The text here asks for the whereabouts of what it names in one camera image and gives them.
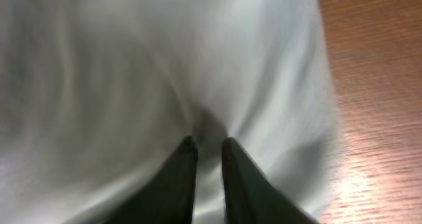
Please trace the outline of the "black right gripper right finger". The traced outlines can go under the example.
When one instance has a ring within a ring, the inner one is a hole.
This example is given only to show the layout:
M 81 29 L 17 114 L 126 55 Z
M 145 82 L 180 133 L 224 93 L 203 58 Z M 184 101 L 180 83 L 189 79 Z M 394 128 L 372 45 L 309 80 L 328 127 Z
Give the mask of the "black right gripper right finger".
M 222 143 L 222 176 L 228 224 L 317 222 L 279 193 L 233 138 Z

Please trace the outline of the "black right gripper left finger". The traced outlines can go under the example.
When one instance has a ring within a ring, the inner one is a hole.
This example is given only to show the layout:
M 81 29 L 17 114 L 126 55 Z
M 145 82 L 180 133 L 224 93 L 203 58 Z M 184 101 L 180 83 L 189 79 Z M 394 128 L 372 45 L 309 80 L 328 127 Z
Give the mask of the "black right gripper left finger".
M 198 150 L 185 137 L 157 175 L 106 220 L 105 224 L 191 224 Z

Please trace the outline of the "light blue t-shirt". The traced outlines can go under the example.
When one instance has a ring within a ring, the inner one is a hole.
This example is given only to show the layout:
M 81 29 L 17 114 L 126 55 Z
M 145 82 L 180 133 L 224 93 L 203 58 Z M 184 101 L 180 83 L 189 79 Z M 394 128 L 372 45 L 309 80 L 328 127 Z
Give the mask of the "light blue t-shirt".
M 338 109 L 318 0 L 1 0 L 1 222 L 83 223 L 185 137 L 195 223 L 224 221 L 233 137 L 312 217 Z

